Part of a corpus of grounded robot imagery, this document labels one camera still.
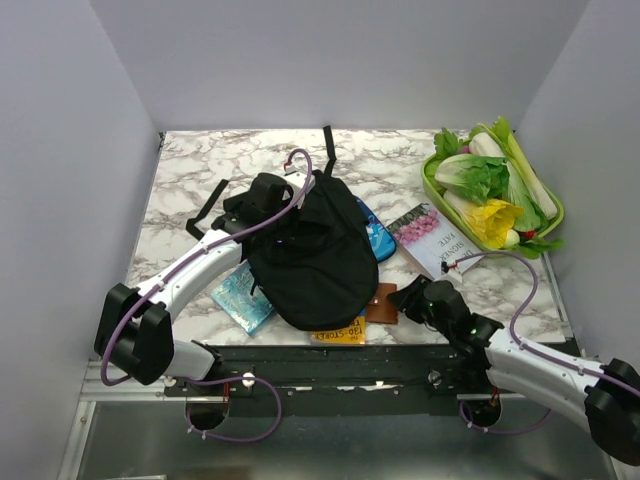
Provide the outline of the teal fantasy book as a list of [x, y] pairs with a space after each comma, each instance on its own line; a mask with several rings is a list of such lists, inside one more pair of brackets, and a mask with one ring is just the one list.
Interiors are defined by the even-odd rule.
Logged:
[[275, 313], [272, 304], [257, 287], [247, 262], [215, 287], [211, 298], [249, 336], [254, 336]]

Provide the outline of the blue dinosaur pencil case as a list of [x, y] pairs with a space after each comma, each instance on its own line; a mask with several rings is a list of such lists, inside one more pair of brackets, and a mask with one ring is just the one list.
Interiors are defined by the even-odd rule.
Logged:
[[395, 240], [373, 211], [359, 197], [355, 199], [368, 221], [366, 231], [373, 254], [382, 263], [396, 252]]

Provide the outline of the yellow flower vegetable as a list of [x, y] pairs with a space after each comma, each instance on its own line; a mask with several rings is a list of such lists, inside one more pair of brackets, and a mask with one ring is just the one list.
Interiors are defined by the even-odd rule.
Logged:
[[466, 222], [483, 244], [491, 249], [501, 249], [507, 243], [509, 231], [523, 214], [521, 207], [489, 199], [482, 206], [472, 205], [466, 214]]

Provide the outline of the napa cabbage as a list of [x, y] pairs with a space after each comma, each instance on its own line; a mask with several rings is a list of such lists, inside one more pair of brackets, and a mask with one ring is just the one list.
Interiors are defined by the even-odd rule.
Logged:
[[434, 178], [447, 192], [482, 206], [506, 192], [509, 171], [505, 158], [458, 154], [443, 160]]

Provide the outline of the brown leather wallet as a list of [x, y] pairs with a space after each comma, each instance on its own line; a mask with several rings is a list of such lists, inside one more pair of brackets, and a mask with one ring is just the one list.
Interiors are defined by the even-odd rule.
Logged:
[[368, 323], [381, 325], [396, 325], [398, 311], [389, 301], [388, 296], [397, 291], [394, 283], [380, 283], [376, 293], [365, 308], [365, 320]]

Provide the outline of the white book pink flowers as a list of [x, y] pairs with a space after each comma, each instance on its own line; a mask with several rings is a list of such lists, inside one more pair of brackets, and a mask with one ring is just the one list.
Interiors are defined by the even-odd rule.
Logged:
[[435, 206], [421, 203], [386, 226], [397, 248], [431, 280], [444, 275], [442, 263], [480, 252]]

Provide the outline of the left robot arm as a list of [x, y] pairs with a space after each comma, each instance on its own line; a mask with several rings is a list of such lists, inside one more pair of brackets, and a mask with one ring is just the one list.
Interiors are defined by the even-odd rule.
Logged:
[[222, 380], [214, 351], [175, 340], [173, 322], [206, 286], [241, 263], [247, 241], [299, 209], [314, 183], [312, 173], [261, 173], [247, 191], [226, 199], [222, 215], [201, 231], [198, 222], [226, 186], [220, 183], [187, 223], [196, 240], [187, 253], [135, 287], [119, 283], [108, 291], [94, 342], [103, 384], [133, 379], [149, 385], [169, 376], [186, 378], [201, 395], [214, 393]]

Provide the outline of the orange treehouse book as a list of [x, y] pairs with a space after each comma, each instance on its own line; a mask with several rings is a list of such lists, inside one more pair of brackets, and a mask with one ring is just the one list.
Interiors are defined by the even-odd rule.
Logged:
[[357, 316], [347, 327], [312, 332], [311, 341], [327, 345], [359, 346], [366, 343], [366, 320], [364, 313]]

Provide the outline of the green celery stalk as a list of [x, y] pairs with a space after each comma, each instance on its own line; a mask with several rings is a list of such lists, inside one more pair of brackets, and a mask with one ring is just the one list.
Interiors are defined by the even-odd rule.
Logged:
[[491, 127], [480, 123], [482, 128], [500, 146], [523, 180], [531, 199], [537, 204], [548, 220], [558, 214], [556, 203], [537, 177], [519, 146], [509, 122], [500, 116]]

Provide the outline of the white daikon radish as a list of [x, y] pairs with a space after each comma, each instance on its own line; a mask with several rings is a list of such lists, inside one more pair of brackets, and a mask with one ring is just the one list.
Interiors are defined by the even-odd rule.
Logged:
[[498, 143], [486, 132], [477, 133], [469, 143], [472, 154], [483, 157], [504, 158], [504, 152]]

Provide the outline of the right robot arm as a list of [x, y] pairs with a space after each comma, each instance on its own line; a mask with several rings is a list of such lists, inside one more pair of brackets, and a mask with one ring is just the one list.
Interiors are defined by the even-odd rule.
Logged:
[[448, 340], [465, 361], [459, 371], [467, 389], [493, 385], [523, 395], [584, 428], [609, 456], [638, 465], [639, 374], [629, 363], [601, 364], [522, 339], [471, 312], [448, 281], [419, 276], [387, 298]]

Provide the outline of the black backpack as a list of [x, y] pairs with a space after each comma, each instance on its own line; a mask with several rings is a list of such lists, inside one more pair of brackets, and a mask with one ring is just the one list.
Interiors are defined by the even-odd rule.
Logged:
[[379, 284], [366, 216], [346, 184], [335, 177], [332, 130], [323, 129], [328, 162], [301, 207], [247, 241], [257, 287], [291, 326], [307, 332], [347, 327]]

